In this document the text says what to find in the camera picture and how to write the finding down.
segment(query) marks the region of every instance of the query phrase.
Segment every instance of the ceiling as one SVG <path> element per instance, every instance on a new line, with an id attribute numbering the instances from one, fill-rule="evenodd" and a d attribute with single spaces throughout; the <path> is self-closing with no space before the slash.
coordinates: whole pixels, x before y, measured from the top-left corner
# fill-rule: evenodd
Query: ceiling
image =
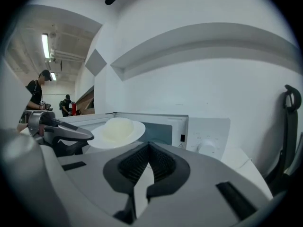
<path id="1" fill-rule="evenodd" d="M 21 80 L 24 77 L 36 78 L 41 71 L 48 69 L 55 72 L 58 81 L 75 82 L 82 62 L 62 60 L 62 70 L 61 59 L 48 62 L 45 60 L 41 35 L 48 34 L 49 51 L 52 48 L 86 58 L 91 41 L 101 25 L 93 30 L 71 25 L 69 22 L 75 19 L 82 25 L 90 25 L 91 20 L 83 16 L 79 18 L 79 15 L 66 10 L 62 14 L 61 10 L 46 6 L 29 7 L 18 20 L 5 58 Z"/>

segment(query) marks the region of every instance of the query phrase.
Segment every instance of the black cap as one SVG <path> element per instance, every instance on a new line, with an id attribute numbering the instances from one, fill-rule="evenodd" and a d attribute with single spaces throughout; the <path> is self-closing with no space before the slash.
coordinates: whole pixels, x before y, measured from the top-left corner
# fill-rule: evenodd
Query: black cap
<path id="1" fill-rule="evenodd" d="M 46 81 L 48 81 L 48 80 L 52 81 L 51 73 L 50 73 L 48 70 L 42 71 L 42 72 L 40 73 L 39 77 L 40 77 L 41 75 L 44 76 L 44 78 L 45 78 Z"/>

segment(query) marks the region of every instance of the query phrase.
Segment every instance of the red object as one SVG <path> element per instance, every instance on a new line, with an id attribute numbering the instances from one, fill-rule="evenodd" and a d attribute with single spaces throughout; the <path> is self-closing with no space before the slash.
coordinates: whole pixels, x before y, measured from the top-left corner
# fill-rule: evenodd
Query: red object
<path id="1" fill-rule="evenodd" d="M 76 104 L 71 104 L 71 114 L 72 114 L 73 116 L 76 115 L 76 111 L 77 111 L 77 106 L 76 106 Z"/>

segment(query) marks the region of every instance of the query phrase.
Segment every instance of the fluorescent light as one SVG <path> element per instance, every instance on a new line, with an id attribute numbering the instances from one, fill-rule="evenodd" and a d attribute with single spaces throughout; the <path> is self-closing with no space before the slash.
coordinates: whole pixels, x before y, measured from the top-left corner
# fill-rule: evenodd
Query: fluorescent light
<path id="1" fill-rule="evenodd" d="M 45 58 L 49 58 L 49 50 L 48 50 L 48 34 L 42 34 L 42 45 Z"/>
<path id="2" fill-rule="evenodd" d="M 56 81 L 57 78 L 56 78 L 56 76 L 55 76 L 55 73 L 51 72 L 51 75 L 52 75 L 53 80 Z"/>

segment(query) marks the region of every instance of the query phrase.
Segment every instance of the man wearing black cap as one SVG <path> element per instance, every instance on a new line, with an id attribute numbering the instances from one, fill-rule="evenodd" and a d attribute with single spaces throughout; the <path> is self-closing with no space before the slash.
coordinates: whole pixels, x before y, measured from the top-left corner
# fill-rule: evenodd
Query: man wearing black cap
<path id="1" fill-rule="evenodd" d="M 71 112 L 69 112 L 71 97 L 67 94 L 62 102 L 62 116 L 67 117 L 71 115 Z"/>
<path id="2" fill-rule="evenodd" d="M 38 80 L 32 80 L 27 85 L 27 89 L 32 94 L 32 98 L 27 104 L 27 109 L 37 109 L 44 110 L 45 104 L 40 105 L 40 101 L 42 98 L 42 89 L 41 85 L 45 84 L 45 81 L 52 81 L 51 74 L 48 70 L 44 70 L 40 73 Z"/>

